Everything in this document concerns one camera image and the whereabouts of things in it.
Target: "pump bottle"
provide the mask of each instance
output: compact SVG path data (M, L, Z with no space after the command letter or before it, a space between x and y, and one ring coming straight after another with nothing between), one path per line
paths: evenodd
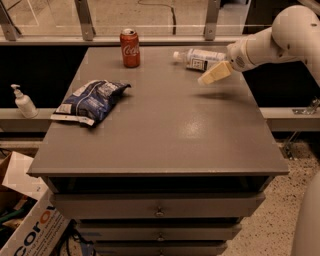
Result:
M16 96L15 103L20 109L25 118L33 118L38 114L38 109L33 104L28 95L24 95L18 88L20 85L12 84L11 88L14 90Z

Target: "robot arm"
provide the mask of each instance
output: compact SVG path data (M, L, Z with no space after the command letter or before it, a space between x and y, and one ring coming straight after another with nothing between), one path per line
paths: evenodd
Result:
M227 46L227 59L243 72L264 63L302 61L320 86L320 22L304 6L283 10L272 27Z

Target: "white bottle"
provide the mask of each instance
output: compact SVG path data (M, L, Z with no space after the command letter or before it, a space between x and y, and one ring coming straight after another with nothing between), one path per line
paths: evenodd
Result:
M12 84L11 88L16 95L16 104L25 118L32 118L38 114L38 110L28 95L24 95L18 88L20 85Z
M191 48L183 52L174 52L173 58L178 62L183 62L186 68L206 71L217 62L225 61L226 54Z

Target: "red soda can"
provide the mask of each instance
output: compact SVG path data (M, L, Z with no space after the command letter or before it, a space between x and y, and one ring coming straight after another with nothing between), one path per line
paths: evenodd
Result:
M123 65L135 68L140 65L139 37L134 29L126 28L120 34Z

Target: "snack bag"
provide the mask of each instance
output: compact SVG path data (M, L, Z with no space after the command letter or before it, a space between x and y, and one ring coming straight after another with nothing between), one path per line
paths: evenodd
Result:
M94 80L80 87L51 115L52 120L77 121L93 126L101 122L130 84Z

